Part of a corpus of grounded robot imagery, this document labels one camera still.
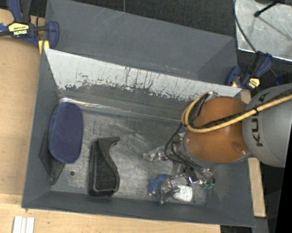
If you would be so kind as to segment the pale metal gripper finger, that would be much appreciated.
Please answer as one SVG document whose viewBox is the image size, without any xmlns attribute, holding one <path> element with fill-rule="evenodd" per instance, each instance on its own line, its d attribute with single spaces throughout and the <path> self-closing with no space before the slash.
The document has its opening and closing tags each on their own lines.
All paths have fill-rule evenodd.
<svg viewBox="0 0 292 233">
<path fill-rule="evenodd" d="M 162 185 L 162 192 L 163 196 L 173 196 L 175 193 L 180 191 L 180 187 L 177 185 L 172 185 L 171 182 L 166 182 Z"/>
<path fill-rule="evenodd" d="M 164 204 L 170 197 L 171 194 L 169 192 L 160 192 L 160 204 Z"/>
</svg>

